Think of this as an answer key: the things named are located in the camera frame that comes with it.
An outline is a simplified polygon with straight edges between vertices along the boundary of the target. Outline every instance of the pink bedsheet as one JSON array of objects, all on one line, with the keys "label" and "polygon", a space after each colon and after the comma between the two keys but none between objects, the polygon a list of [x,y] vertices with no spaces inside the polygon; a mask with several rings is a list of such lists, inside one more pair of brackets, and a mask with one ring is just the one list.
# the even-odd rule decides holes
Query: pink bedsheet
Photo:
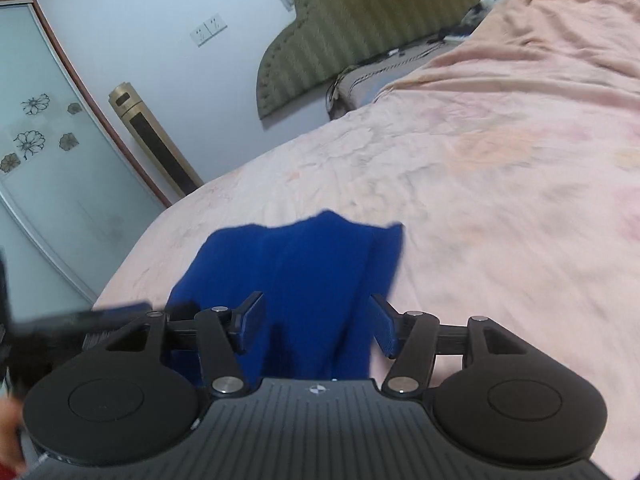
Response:
[{"label": "pink bedsheet", "polygon": [[[640,0],[507,0],[374,104],[166,211],[98,304],[162,304],[210,232],[332,209],[406,226],[391,295],[495,319],[590,380],[594,460],[640,471]],[[387,366],[375,355],[372,373]],[[442,378],[459,362],[438,360]]]}]

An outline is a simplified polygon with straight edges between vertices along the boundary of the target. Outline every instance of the wall socket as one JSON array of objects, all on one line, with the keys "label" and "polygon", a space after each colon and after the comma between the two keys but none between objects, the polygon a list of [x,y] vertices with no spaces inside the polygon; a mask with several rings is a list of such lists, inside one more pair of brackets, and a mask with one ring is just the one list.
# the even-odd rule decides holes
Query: wall socket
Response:
[{"label": "wall socket", "polygon": [[198,25],[195,30],[191,32],[191,39],[197,46],[201,46],[210,38],[213,38],[213,34],[209,32],[209,29],[205,27],[204,23]]},{"label": "wall socket", "polygon": [[226,23],[219,14],[211,16],[206,22],[204,22],[204,26],[209,29],[209,32],[213,36],[226,29]]},{"label": "wall socket", "polygon": [[198,25],[195,30],[191,32],[191,39],[197,46],[201,46],[225,29],[226,23],[219,14],[216,14],[211,16],[206,22]]}]

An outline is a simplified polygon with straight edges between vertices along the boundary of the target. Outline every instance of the green striped headboard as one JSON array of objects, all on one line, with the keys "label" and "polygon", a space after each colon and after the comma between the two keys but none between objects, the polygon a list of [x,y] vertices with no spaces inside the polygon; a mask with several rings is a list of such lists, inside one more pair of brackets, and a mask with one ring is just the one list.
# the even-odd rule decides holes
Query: green striped headboard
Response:
[{"label": "green striped headboard", "polygon": [[349,65],[458,23],[480,0],[294,0],[258,69],[260,118]]}]

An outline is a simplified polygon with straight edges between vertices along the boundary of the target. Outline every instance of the round black pad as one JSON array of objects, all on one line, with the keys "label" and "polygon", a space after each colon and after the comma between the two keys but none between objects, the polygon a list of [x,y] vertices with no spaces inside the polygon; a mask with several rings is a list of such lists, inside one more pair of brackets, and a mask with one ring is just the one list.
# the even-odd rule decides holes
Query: round black pad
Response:
[{"label": "round black pad", "polygon": [[496,384],[487,395],[489,406],[515,420],[545,420],[562,406],[562,397],[551,386],[515,379]]},{"label": "round black pad", "polygon": [[191,384],[144,352],[89,351],[37,383],[23,416],[34,442],[51,454],[107,466],[168,449],[197,409]]},{"label": "round black pad", "polygon": [[84,420],[109,422],[131,415],[144,400],[145,394],[133,383],[98,379],[78,386],[69,397],[69,407]]},{"label": "round black pad", "polygon": [[436,390],[436,420],[454,441],[492,462],[553,466],[588,458],[607,420],[604,400],[551,359],[496,355]]}]

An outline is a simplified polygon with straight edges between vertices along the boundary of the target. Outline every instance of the flower decal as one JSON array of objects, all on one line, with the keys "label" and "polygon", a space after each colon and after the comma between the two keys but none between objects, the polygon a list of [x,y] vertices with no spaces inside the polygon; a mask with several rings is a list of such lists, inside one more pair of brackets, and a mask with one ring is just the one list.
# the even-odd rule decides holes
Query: flower decal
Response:
[{"label": "flower decal", "polygon": [[79,114],[82,111],[82,106],[80,103],[71,103],[68,107],[66,107],[66,111],[71,115]]},{"label": "flower decal", "polygon": [[9,173],[18,166],[20,166],[20,159],[15,153],[9,153],[9,155],[5,155],[4,158],[0,160],[0,170],[5,173]]},{"label": "flower decal", "polygon": [[79,144],[74,134],[64,134],[60,137],[60,148],[68,152]]},{"label": "flower decal", "polygon": [[31,156],[42,151],[44,148],[45,138],[40,132],[30,130],[23,134],[18,134],[14,141],[18,143],[18,149],[24,153],[24,160],[27,160],[27,156]]},{"label": "flower decal", "polygon": [[28,101],[22,102],[22,110],[27,115],[35,115],[49,106],[49,96],[46,94],[40,94],[40,97],[32,97]]}]

